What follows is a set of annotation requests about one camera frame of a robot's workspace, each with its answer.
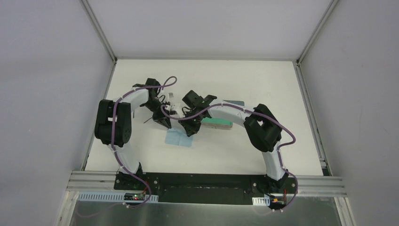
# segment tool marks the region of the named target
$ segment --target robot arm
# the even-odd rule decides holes
[[[160,83],[155,79],[147,79],[145,85],[136,84],[132,89],[135,89],[136,87],[159,85]],[[160,110],[162,104],[169,105],[170,103],[160,102],[156,98],[156,95],[157,89],[154,88],[137,90],[122,99],[117,105],[114,147],[116,148],[115,151],[118,152],[119,160],[122,165],[134,173],[137,171],[140,163],[135,155],[133,147],[129,143],[132,134],[131,113],[140,106],[146,106],[153,112],[152,119],[155,122],[167,127],[168,129],[171,128],[170,119]],[[100,101],[94,131],[95,137],[100,139],[103,144],[107,145],[111,151],[114,151],[111,146],[112,114],[114,105],[115,101],[112,100],[104,99]]]
[[[148,79],[144,85],[136,84],[133,86],[133,89],[135,89],[135,87],[146,88],[132,92],[118,103],[116,107],[114,131],[114,148],[116,148],[116,150],[111,146],[112,117],[115,102],[112,100],[102,100],[98,107],[95,137],[100,139],[103,144],[107,145],[111,151],[117,151],[120,164],[133,173],[137,172],[140,163],[129,143],[132,133],[131,112],[139,106],[146,106],[153,112],[153,120],[167,128],[171,128],[169,118],[173,118],[169,115],[175,113],[181,115],[183,112],[182,109],[173,108],[169,102],[160,102],[156,97],[158,94],[157,86],[160,86],[160,84],[155,79]],[[232,121],[246,129],[252,145],[262,152],[267,167],[266,179],[269,187],[280,188],[284,184],[288,174],[281,168],[277,151],[277,147],[281,140],[280,127],[264,117],[242,111],[242,106],[218,100],[217,97],[212,95],[202,98],[191,90],[184,96],[183,101],[190,108],[190,111],[183,113],[184,116],[181,115],[181,117],[186,119],[184,120],[182,118],[179,120],[179,123],[184,127],[187,136],[192,136],[199,131],[201,120],[205,117]],[[163,105],[168,106],[166,110],[162,108]],[[267,115],[277,121],[265,105],[259,104],[255,108],[245,108]]]
[[[215,105],[191,120],[179,121],[185,129],[187,136],[192,136],[199,131],[201,120],[205,117],[225,119],[236,123],[246,129],[252,145],[262,152],[270,184],[280,187],[284,183],[288,174],[281,168],[277,150],[281,140],[282,129],[280,127],[264,117],[244,112],[242,110],[243,107],[240,105],[219,100],[212,95],[203,98],[191,90],[183,98],[183,101],[191,108],[189,112],[185,113],[185,117],[196,115],[209,106]],[[276,120],[265,105],[259,104],[255,108],[244,107],[244,109],[254,110]]]

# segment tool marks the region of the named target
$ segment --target gray wall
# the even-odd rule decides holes
[[[89,0],[120,57],[297,59],[330,0]]]
[[[53,225],[111,59],[78,0],[2,1],[0,34],[0,225]]]
[[[399,221],[399,1],[342,0],[303,62],[358,225]]]

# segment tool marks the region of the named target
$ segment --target green sponge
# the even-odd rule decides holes
[[[238,100],[224,100],[226,102],[235,104],[235,105],[240,105],[240,106],[244,106],[244,101],[238,101]],[[201,124],[204,126],[210,126],[213,127],[215,129],[229,129],[231,127],[233,127],[233,123],[229,120],[225,120],[225,119],[217,119],[217,118],[204,118],[201,121]]]

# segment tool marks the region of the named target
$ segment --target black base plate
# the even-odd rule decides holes
[[[136,173],[148,182],[158,202],[252,205],[252,197],[270,192],[265,175]],[[128,174],[116,175],[115,190],[144,190],[145,185]],[[293,178],[287,178],[274,193],[293,194]]]

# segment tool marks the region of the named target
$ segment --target blue cloth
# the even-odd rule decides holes
[[[166,132],[165,144],[191,147],[192,138],[193,136],[187,137],[187,135],[179,129],[171,128]]]

